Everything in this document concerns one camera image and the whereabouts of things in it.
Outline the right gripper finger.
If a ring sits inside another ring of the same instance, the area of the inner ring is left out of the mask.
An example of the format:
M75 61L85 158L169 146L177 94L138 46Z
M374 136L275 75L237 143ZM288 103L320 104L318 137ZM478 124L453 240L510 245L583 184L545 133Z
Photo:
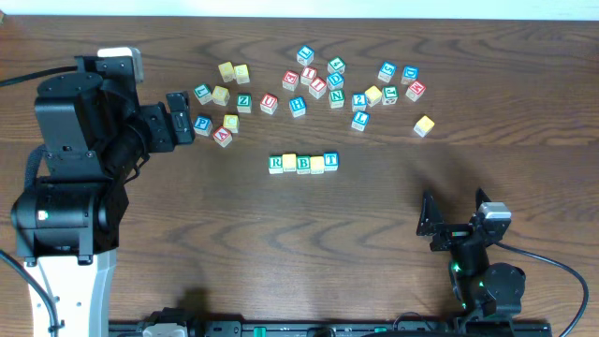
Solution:
M422 198L419 223L421 225L434 225L442 224L443 222L444 218L434 197L430 191L425 190Z
M488 197L488 195L484 192L484 190L479 187L476 190L476 194L475 194L475 208L477 212L482 212L482 204L486 203L486 202L490 202L490 198Z

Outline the green R block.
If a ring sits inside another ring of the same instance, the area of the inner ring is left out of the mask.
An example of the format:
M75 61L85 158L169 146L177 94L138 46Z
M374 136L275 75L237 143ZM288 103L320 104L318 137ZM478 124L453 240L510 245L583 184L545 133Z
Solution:
M269 174L281 174L284 172L283 158L280 155L269 157Z

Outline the blue T block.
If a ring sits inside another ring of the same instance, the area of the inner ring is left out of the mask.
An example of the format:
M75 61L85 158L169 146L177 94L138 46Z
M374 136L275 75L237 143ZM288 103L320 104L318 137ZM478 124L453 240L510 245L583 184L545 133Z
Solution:
M324 153L325 171L336 171L339 167L339 155L337 152Z

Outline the yellow O block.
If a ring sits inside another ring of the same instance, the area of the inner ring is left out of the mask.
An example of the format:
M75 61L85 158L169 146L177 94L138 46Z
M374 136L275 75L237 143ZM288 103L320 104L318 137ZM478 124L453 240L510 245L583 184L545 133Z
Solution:
M294 172L297 170L297 155L296 154L283 154L282 165L284 172Z
M310 157L310 173L323 174L325 172L325 159L323 155Z

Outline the green B block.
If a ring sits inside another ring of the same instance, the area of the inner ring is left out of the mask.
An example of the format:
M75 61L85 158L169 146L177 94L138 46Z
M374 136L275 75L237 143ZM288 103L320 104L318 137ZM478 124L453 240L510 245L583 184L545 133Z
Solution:
M311 173L311 157L309 155L299 155L297 157L296 172L298 174Z

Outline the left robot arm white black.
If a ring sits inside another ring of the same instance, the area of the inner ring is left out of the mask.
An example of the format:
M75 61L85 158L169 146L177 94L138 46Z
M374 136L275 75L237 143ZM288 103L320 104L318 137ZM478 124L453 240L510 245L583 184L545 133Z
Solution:
M71 73L43 81L44 143L11 210L37 336L105 336L126 185L155 153L190 144L189 97L142 106L131 76Z

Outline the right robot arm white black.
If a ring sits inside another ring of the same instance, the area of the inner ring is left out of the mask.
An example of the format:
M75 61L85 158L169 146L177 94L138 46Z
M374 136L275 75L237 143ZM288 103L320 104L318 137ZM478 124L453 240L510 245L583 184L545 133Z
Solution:
M524 271L508 263L490 263L487 252L503 239L511 217L504 203L490 200L479 189L470 220L464 224L449 224L432 194L423 193L416 234L431 238L433 252L447 251L451 255L450 281L468 314L474 313L480 318L510 318L521 312Z

